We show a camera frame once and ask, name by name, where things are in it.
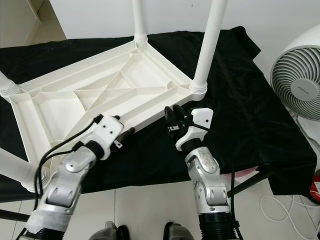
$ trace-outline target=tile floor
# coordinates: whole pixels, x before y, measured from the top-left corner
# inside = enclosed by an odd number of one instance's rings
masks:
[[[274,223],[263,216],[260,210],[263,195],[272,195],[267,180],[235,196],[235,213],[244,239],[301,240],[288,219]],[[276,198],[289,208],[291,201],[287,197]],[[1,203],[0,209],[30,214],[33,204],[32,200]],[[272,200],[266,199],[263,207],[271,218],[285,217],[285,211]],[[314,235],[316,227],[303,206],[295,205],[291,216],[303,235],[308,238]],[[182,224],[196,240],[201,239],[190,181],[83,194],[64,239],[88,240],[93,233],[103,229],[105,221],[114,221],[118,226],[127,225],[132,240],[161,240],[164,225],[169,221]],[[0,220],[1,239],[14,240],[23,226],[22,222]]]

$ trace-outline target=white fan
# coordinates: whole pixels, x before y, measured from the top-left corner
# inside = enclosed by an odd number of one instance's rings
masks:
[[[274,62],[270,77],[275,93],[320,150],[320,25],[289,44]]]

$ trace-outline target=black cable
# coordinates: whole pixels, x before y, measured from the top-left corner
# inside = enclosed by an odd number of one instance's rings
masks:
[[[224,140],[217,132],[215,132],[214,130],[212,130],[210,128],[195,124],[194,122],[191,125],[196,127],[196,128],[199,128],[199,129],[205,130],[207,132],[210,132],[210,133],[218,136],[222,140]],[[241,232],[240,232],[240,229],[239,229],[239,223],[236,220],[236,214],[235,214],[235,191],[234,191],[234,189],[235,189],[235,168],[234,168],[234,158],[231,157],[231,159],[232,159],[232,162],[231,162],[231,190],[230,190],[231,191],[231,195],[230,195],[231,215],[232,215],[232,220],[233,220],[233,223],[234,223],[234,228],[235,228],[235,231],[236,231],[239,239],[240,240],[244,240],[242,235],[241,235]]]
[[[210,133],[215,134],[215,135],[217,135],[218,137],[220,137],[220,135],[219,135],[216,131],[214,131],[214,130],[212,130],[212,129],[210,129],[210,128],[207,128],[207,127],[204,127],[204,126],[195,124],[195,123],[192,123],[192,126],[198,128],[198,129],[205,130],[205,131],[207,131],[207,132],[210,132]]]
[[[77,134],[69,137],[68,139],[64,140],[63,142],[59,143],[58,145],[54,146],[53,148],[51,148],[49,151],[47,151],[43,157],[41,158],[40,160],[40,163],[39,163],[39,166],[38,166],[38,169],[37,169],[37,174],[38,176],[41,176],[41,166],[46,162],[46,157],[52,153],[53,151],[57,150],[58,148],[62,147],[63,145],[67,144],[68,142],[72,141],[73,139],[77,138],[78,136],[80,136],[81,134],[83,134],[84,132],[86,132],[94,123],[98,121],[100,121],[101,119],[97,119],[98,117],[95,117],[92,122],[86,127],[84,128],[83,130],[81,130],[80,132],[78,132]],[[43,186],[42,186],[42,181],[39,180],[39,189],[40,189],[40,197],[44,194],[44,191],[43,191]]]
[[[69,150],[69,151],[62,151],[62,152],[56,152],[54,154],[51,154],[49,156],[47,156],[44,161],[42,163],[39,163],[39,166],[40,168],[46,163],[46,161],[48,161],[49,159],[55,157],[55,156],[58,156],[58,155],[64,155],[64,154],[69,154],[73,152],[73,150]],[[35,175],[34,175],[34,183],[37,184],[39,182],[42,182],[42,179],[41,179],[41,175],[38,176],[38,173],[36,172]],[[33,210],[36,210],[37,207],[38,207],[38,198],[40,197],[39,194],[38,194],[38,189],[37,187],[35,187],[35,196],[36,196],[36,199],[35,199],[35,202],[34,202],[34,208]]]

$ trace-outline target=white power cord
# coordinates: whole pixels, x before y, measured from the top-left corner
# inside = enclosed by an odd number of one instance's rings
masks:
[[[281,207],[285,210],[285,212],[286,212],[286,217],[283,218],[283,219],[280,219],[280,220],[278,220],[278,219],[272,219],[272,218],[268,217],[268,216],[266,215],[264,209],[263,209],[263,204],[262,204],[262,203],[263,203],[263,199],[265,199],[265,198],[272,199],[272,200],[276,201],[277,203],[279,203],[279,204],[281,205]],[[274,223],[281,223],[281,222],[285,221],[287,218],[289,218],[289,220],[290,220],[290,222],[291,222],[291,224],[292,224],[295,232],[296,232],[301,238],[303,238],[304,240],[314,240],[314,239],[317,237],[317,235],[318,235],[318,232],[319,232],[319,229],[320,229],[320,223],[318,224],[318,227],[317,227],[317,230],[316,230],[316,233],[315,233],[314,237],[313,237],[313,238],[307,238],[307,237],[303,236],[303,235],[297,230],[297,228],[296,228],[296,226],[295,226],[295,224],[294,224],[294,221],[292,220],[292,218],[291,218],[291,216],[290,216],[290,212],[291,212],[291,210],[292,210],[292,208],[293,208],[293,206],[294,206],[294,203],[296,203],[296,204],[298,204],[298,205],[300,205],[300,206],[307,207],[307,208],[320,208],[320,206],[311,206],[311,205],[306,205],[306,204],[300,203],[300,202],[298,202],[298,201],[295,201],[295,196],[294,196],[294,195],[292,196],[292,198],[289,197],[289,196],[287,196],[287,198],[289,198],[289,199],[292,201],[289,210],[287,210],[286,207],[285,207],[278,199],[276,199],[275,197],[269,196],[269,195],[264,195],[264,196],[261,197],[261,199],[260,199],[260,210],[261,210],[262,214],[265,216],[266,219],[268,219],[269,221],[274,222]]]

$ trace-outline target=red object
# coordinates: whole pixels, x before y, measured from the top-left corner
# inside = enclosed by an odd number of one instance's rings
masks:
[[[320,171],[315,172],[308,198],[320,205]]]
[[[243,176],[246,176],[250,173],[252,173],[253,171],[255,171],[258,167],[257,166],[254,166],[254,167],[251,167],[251,168],[248,168],[248,169],[245,169],[245,170],[242,170],[242,171],[236,171],[234,173],[234,177],[235,178],[241,178]],[[228,174],[224,174],[228,179],[231,179],[231,173],[228,173]]]

